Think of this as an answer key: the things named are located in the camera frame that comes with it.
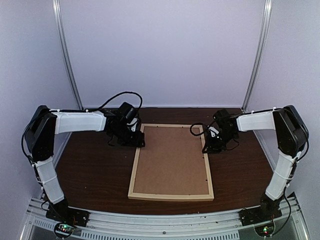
cork board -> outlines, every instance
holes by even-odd
[[[146,146],[137,148],[128,198],[153,201],[212,201],[214,191],[204,136],[190,125],[142,124]],[[194,126],[195,133],[203,131]]]

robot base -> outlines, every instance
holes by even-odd
[[[282,216],[282,212],[278,209],[273,212],[273,218],[279,218]],[[239,212],[242,226],[259,224],[261,222],[266,222],[272,220],[271,216],[266,216],[262,214],[261,207],[254,207],[250,209],[242,209]]]
[[[70,216],[66,223],[70,226],[79,226],[79,227],[86,227],[87,222],[89,219],[89,212],[79,209],[74,209],[68,207],[67,215]],[[61,218],[57,215],[55,210],[49,206],[48,211],[45,214],[45,217],[48,219],[52,219],[55,221],[61,222]]]

metal base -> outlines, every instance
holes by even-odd
[[[290,225],[284,229],[284,232],[288,233],[292,229],[293,232],[285,235],[283,239],[310,239],[297,199],[290,197],[288,200],[292,211]],[[53,231],[57,222],[46,218],[45,209],[49,207],[49,204],[43,203],[41,199],[31,199],[26,218],[23,220],[23,228],[19,234],[20,240],[56,239]],[[276,219],[275,224],[279,222],[280,226],[285,221],[289,208],[285,200],[281,201],[279,207],[283,216]],[[255,239],[258,236],[251,230],[251,227],[242,226],[239,219],[240,210],[183,215],[130,215],[86,210],[90,213],[87,226],[75,228],[70,238],[84,240],[239,240],[242,234],[241,239]]]
[[[250,209],[242,209],[239,212],[240,220],[242,226],[252,225],[252,224],[259,224],[261,222],[266,222],[272,220],[270,216],[263,216],[261,207],[254,207]],[[274,218],[279,218],[282,216],[281,211],[278,209],[274,211]]]
[[[70,218],[66,221],[68,225],[79,226],[79,227],[87,226],[87,222],[89,219],[88,211],[68,207],[67,215],[70,216]],[[51,206],[49,206],[48,211],[45,214],[45,217],[58,222],[61,221],[61,218],[57,215],[57,213],[53,210]]]

wooden frame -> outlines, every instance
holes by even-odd
[[[165,127],[165,128],[190,128],[191,125],[186,124],[148,124],[144,123],[141,125],[141,132],[144,132],[145,127]],[[198,128],[199,132],[203,132],[203,127],[201,125],[195,125],[194,129]],[[205,137],[202,134],[201,136],[202,147],[205,146]],[[130,179],[130,186],[128,192],[129,199],[136,200],[153,200],[153,201],[175,201],[175,202],[198,202],[198,201],[212,201],[214,197],[214,190],[211,179],[211,172],[209,166],[208,154],[203,153],[203,160],[205,165],[206,179],[208,194],[198,194],[198,195],[173,195],[173,194],[150,194],[150,193],[139,193],[134,192],[135,180],[137,175],[137,168],[139,162],[140,148],[137,147],[134,156],[132,174]]]

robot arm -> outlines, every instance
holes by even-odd
[[[297,162],[309,137],[309,132],[297,110],[289,105],[284,108],[230,115],[226,109],[222,109],[215,113],[213,118],[221,130],[213,134],[214,136],[210,128],[204,132],[206,142],[204,153],[219,153],[226,150],[226,144],[239,137],[238,132],[276,131],[279,155],[272,179],[261,197],[260,208],[254,213],[243,211],[242,223],[253,224],[252,218],[269,220],[271,216],[276,216],[279,213],[279,203],[283,198],[284,189],[294,175]]]
[[[57,173],[53,164],[55,135],[67,132],[104,131],[116,139],[122,146],[142,148],[145,146],[145,136],[136,130],[140,124],[136,109],[124,102],[119,109],[107,111],[101,109],[95,112],[54,110],[39,106],[26,128],[24,138],[31,153],[31,164],[37,180],[43,187],[50,203],[48,218],[65,220],[72,218],[72,223],[79,213],[71,212],[68,201],[60,187]]]

